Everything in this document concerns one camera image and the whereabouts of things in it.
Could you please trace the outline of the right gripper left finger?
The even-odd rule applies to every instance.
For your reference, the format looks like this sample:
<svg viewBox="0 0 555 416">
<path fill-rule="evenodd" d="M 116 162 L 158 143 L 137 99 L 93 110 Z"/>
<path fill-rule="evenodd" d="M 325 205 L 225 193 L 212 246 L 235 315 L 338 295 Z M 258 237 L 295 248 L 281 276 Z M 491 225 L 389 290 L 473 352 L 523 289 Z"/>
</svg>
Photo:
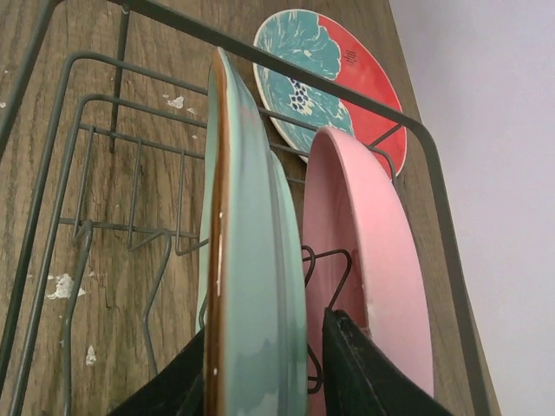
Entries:
<svg viewBox="0 0 555 416">
<path fill-rule="evenodd" d="M 108 415 L 202 415 L 204 341 L 201 329 L 162 371 Z"/>
</svg>

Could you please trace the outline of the mint green plate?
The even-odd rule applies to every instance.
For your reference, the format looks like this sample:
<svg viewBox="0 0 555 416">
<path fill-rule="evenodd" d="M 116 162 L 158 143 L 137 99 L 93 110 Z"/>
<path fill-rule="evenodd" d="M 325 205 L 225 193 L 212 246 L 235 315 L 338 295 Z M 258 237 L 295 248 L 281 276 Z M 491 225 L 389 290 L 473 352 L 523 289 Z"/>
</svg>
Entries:
<svg viewBox="0 0 555 416">
<path fill-rule="evenodd" d="M 291 192 L 251 92 L 215 49 L 204 412 L 304 415 L 307 317 Z"/>
</svg>

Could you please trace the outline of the pink top plate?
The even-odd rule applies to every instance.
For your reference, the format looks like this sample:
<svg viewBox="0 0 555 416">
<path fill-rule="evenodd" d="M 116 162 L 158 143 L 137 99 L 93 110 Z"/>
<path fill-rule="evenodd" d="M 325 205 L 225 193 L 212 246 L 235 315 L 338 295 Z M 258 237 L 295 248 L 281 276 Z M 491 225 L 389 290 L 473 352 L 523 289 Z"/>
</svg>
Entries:
<svg viewBox="0 0 555 416">
<path fill-rule="evenodd" d="M 428 394 L 433 349 L 421 267 L 402 203 L 363 143 L 333 127 L 313 140 L 304 185 L 308 343 L 323 358 L 323 314 L 344 310 Z"/>
</svg>

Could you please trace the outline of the wire dish rack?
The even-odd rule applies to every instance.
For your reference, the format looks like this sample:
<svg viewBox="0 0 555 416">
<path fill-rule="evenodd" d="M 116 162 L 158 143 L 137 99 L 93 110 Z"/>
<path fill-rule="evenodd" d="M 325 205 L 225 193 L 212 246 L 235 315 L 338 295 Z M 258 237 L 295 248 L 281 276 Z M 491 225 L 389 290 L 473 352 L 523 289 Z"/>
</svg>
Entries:
<svg viewBox="0 0 555 416">
<path fill-rule="evenodd" d="M 193 335 L 213 47 L 116 2 L 1 1 L 1 415 L 103 415 Z M 159 2 L 246 44 L 280 9 L 328 15 L 420 121 L 389 1 Z M 499 414 L 440 182 L 435 143 L 408 130 L 394 183 L 435 397 Z"/>
</svg>

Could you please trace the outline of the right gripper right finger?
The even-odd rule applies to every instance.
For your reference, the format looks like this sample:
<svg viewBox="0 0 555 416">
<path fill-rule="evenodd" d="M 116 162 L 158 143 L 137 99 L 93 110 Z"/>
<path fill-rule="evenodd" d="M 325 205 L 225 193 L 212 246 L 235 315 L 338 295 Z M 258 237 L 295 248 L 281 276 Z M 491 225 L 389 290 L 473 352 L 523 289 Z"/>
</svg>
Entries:
<svg viewBox="0 0 555 416">
<path fill-rule="evenodd" d="M 323 388 L 328 415 L 450 414 L 340 309 L 324 310 Z"/>
</svg>

